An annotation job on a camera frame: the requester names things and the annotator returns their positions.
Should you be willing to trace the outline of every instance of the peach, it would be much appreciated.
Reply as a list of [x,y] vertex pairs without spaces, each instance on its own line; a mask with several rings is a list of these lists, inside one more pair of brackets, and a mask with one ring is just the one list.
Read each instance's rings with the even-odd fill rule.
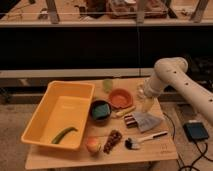
[[88,137],[86,140],[86,148],[91,154],[96,154],[101,149],[101,142],[96,137]]

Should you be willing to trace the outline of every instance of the white handle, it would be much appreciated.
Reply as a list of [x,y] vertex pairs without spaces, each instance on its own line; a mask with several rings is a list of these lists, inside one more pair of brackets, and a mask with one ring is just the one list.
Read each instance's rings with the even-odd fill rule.
[[148,135],[146,137],[138,138],[137,141],[138,141],[138,143],[141,143],[143,141],[152,140],[154,138],[157,138],[157,137],[160,137],[163,135],[167,135],[167,134],[168,134],[168,131],[161,131],[161,132],[158,132],[155,134]]

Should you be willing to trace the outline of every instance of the black box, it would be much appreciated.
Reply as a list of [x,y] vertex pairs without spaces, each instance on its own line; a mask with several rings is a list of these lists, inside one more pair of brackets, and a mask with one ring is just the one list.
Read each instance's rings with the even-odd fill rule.
[[209,138],[209,134],[202,122],[186,123],[183,129],[189,141],[202,141]]

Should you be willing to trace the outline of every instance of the floor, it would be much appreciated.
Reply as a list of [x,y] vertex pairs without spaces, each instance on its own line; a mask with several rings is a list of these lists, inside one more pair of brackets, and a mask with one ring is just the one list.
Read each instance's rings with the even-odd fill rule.
[[[179,108],[177,103],[161,102],[162,110],[172,118],[176,126],[175,144],[178,153],[182,157],[185,164],[190,164],[198,155],[194,144],[189,143],[182,129],[182,124],[188,119],[196,118],[202,121],[210,134],[210,139],[207,140],[209,150],[207,156],[213,158],[213,127],[200,115],[183,114],[182,108]],[[1,171],[25,171],[25,159],[29,146],[20,141],[21,134],[25,129],[26,124],[36,109],[37,104],[22,104],[20,101],[13,104],[0,104],[0,170]],[[173,132],[172,124],[167,119],[168,125]],[[150,171],[177,171],[177,161],[161,161],[151,165]],[[213,164],[205,159],[201,159],[196,165],[201,171],[212,171]],[[143,170],[147,165],[118,165],[104,167],[102,171],[138,171]],[[80,170],[100,170],[98,167],[78,168]]]

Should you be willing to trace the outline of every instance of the brush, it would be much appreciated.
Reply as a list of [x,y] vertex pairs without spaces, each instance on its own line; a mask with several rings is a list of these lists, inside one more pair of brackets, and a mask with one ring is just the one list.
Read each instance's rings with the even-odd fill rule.
[[142,138],[138,138],[138,139],[128,138],[125,141],[125,147],[129,150],[139,150],[140,149],[140,143],[147,141],[147,140],[153,140],[155,138],[159,138],[159,137],[165,136],[167,134],[168,134],[168,131],[161,131],[161,132],[151,134],[151,135],[148,135],[146,137],[142,137]]

